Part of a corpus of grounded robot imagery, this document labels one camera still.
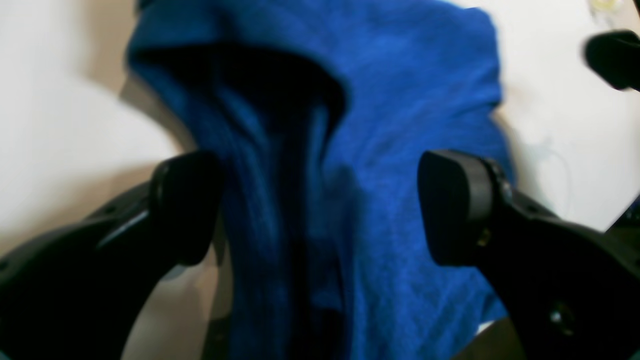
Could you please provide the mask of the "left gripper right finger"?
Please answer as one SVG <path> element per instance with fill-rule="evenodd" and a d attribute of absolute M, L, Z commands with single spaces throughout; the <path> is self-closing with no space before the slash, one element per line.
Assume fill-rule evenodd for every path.
<path fill-rule="evenodd" d="M 489 158 L 425 152 L 417 188 L 432 259 L 478 269 L 508 312 L 457 360 L 639 358 L 637 251 L 560 219 Z"/>

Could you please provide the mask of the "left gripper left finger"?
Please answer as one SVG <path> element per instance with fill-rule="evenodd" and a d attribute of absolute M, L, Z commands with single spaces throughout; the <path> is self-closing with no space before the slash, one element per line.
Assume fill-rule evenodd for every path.
<path fill-rule="evenodd" d="M 160 280 L 208 253 L 223 191 L 211 152 L 161 162 L 150 180 L 1 257 L 1 358 L 119 360 Z"/>

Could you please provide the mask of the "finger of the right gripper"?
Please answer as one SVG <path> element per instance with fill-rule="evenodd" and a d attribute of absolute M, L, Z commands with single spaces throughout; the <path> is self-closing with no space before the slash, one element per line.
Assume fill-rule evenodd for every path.
<path fill-rule="evenodd" d="M 632 30 L 614 30 L 586 41 L 588 67 L 617 91 L 640 91 L 640 39 Z"/>

